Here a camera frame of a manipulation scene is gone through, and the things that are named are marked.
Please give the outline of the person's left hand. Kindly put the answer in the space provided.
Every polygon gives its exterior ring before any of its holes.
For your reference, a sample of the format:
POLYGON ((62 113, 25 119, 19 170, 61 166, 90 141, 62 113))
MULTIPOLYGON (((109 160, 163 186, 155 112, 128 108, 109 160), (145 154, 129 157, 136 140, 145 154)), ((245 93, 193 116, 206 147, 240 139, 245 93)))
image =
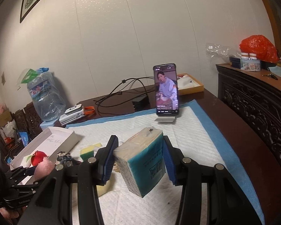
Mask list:
POLYGON ((0 208, 0 213, 7 221, 7 224, 13 224, 14 221, 17 221, 19 218, 19 213, 14 210, 7 210, 6 208, 0 208))

